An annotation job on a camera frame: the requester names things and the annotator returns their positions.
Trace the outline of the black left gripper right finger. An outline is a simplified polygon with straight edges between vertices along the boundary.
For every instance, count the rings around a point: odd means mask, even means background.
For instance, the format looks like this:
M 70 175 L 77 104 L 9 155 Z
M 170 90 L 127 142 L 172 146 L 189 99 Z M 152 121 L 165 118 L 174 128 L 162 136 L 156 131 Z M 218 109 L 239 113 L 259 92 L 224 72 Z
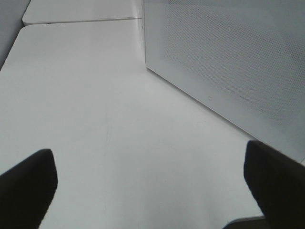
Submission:
M 272 229 L 305 227 L 305 167 L 259 141 L 249 141 L 244 178 Z

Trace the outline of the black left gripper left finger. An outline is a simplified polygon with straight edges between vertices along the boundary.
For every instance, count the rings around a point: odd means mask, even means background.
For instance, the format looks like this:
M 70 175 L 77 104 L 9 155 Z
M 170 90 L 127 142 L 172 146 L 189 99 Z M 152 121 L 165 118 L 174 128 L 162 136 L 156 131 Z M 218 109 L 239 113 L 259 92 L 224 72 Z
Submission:
M 42 149 L 0 176 L 0 227 L 39 228 L 53 200 L 58 176 L 53 153 Z

